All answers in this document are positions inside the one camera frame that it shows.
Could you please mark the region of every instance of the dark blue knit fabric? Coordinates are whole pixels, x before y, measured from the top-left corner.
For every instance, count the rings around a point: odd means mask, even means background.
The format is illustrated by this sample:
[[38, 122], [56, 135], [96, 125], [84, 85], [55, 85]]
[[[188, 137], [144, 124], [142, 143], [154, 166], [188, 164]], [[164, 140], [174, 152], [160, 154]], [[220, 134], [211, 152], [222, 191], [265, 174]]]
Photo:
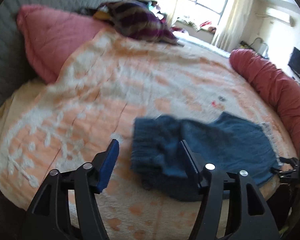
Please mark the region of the dark blue knit fabric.
[[131, 168], [143, 181], [180, 201], [199, 201], [197, 190], [187, 180], [177, 158], [178, 143], [186, 140], [191, 150], [226, 172], [246, 170], [258, 186], [268, 182], [270, 168], [279, 168], [262, 127], [223, 112], [212, 123], [137, 118], [134, 125]]

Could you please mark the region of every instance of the orange and white blanket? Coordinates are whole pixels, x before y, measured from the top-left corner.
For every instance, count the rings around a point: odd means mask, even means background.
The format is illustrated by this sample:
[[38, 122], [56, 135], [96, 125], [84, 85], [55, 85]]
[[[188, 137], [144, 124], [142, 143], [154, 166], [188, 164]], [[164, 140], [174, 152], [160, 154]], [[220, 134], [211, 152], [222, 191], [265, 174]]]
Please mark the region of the orange and white blanket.
[[[228, 59], [197, 46], [151, 44], [104, 30], [69, 57], [58, 81], [3, 137], [0, 190], [27, 209], [51, 169], [75, 170], [116, 138], [118, 160], [108, 187], [96, 195], [110, 239], [187, 239], [200, 203], [181, 203], [141, 187], [130, 170], [133, 122], [161, 114], [211, 122], [225, 110], [269, 123], [275, 151], [296, 155], [279, 117]], [[264, 197], [278, 185], [273, 178], [263, 186]], [[77, 225], [73, 192], [69, 200]]]

